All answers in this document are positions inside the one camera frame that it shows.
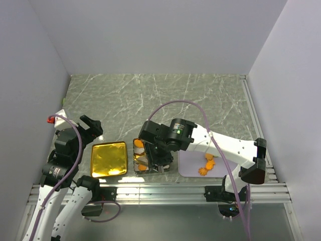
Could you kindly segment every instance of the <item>red object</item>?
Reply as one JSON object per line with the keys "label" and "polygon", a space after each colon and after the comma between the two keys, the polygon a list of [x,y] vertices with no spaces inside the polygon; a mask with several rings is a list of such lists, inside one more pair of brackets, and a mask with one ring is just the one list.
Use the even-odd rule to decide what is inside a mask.
{"label": "red object", "polygon": [[50,117],[47,119],[47,122],[50,124],[54,124],[55,123],[55,118],[54,117]]}

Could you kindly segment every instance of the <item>wall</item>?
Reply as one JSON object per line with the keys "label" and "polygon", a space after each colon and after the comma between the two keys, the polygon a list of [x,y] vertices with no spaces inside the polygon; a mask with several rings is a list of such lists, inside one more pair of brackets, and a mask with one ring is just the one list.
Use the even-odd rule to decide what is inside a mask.
{"label": "wall", "polygon": [[286,181],[305,240],[319,240],[321,211],[321,2],[284,7],[250,74],[278,177]]}
{"label": "wall", "polygon": [[247,74],[285,2],[30,0],[71,74]]}
{"label": "wall", "polygon": [[0,233],[14,240],[69,75],[28,1],[0,1],[0,33]]}

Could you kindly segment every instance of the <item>white wall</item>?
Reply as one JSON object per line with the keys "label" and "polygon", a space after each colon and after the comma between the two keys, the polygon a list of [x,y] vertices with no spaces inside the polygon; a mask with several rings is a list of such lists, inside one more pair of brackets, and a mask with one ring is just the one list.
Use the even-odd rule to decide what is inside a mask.
{"label": "white wall", "polygon": [[0,36],[0,239],[14,240],[69,75],[28,1],[0,1]]}
{"label": "white wall", "polygon": [[321,1],[290,0],[250,74],[278,177],[286,181],[305,240],[320,240]]}
{"label": "white wall", "polygon": [[30,0],[69,73],[248,73],[286,0]]}

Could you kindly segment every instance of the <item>green marble table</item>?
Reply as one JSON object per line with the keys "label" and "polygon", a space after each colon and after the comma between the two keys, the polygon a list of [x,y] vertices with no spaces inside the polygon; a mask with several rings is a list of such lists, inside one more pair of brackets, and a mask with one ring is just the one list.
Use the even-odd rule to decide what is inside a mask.
{"label": "green marble table", "polygon": [[[238,75],[216,74],[98,74],[73,75],[63,108],[74,121],[83,114],[101,120],[104,134],[87,146],[75,179],[90,175],[91,146],[96,143],[125,141],[128,172],[109,177],[108,183],[118,182],[220,182],[218,178],[186,178],[178,173],[174,156],[171,170],[163,174],[137,176],[133,170],[132,141],[151,112],[174,99],[198,103],[206,112],[211,130],[243,140],[256,139],[245,94]],[[169,125],[177,117],[204,126],[199,110],[189,104],[165,106],[153,118]]]}

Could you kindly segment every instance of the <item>yellow tray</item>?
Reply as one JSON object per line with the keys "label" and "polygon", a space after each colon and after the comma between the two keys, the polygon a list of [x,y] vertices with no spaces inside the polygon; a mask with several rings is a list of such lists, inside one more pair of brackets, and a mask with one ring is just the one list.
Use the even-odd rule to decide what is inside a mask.
{"label": "yellow tray", "polygon": [[125,142],[102,143],[92,146],[90,173],[92,177],[110,177],[127,172]]}

